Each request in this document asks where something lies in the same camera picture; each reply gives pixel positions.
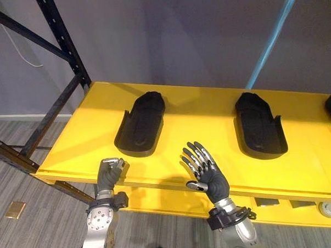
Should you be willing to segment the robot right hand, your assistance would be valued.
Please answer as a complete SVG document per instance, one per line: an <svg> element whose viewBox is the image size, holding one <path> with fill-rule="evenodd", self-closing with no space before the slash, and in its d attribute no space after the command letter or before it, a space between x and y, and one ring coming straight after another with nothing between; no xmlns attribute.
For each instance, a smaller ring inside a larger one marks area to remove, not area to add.
<svg viewBox="0 0 331 248"><path fill-rule="evenodd" d="M212 203L228 198L230 186L211 154L199 142L187 142L181 160L194 174L194 181L187 181L186 187L204 192Z"/></svg>

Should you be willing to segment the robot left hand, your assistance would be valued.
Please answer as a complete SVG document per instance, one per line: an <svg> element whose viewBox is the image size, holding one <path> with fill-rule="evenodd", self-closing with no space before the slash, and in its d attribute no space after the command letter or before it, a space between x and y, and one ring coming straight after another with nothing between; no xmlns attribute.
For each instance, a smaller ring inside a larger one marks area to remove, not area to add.
<svg viewBox="0 0 331 248"><path fill-rule="evenodd" d="M102 159L99 166L97 189L114 190L114 185L120 180L121 175L129 168L129 163L123 158L110 157Z"/></svg>

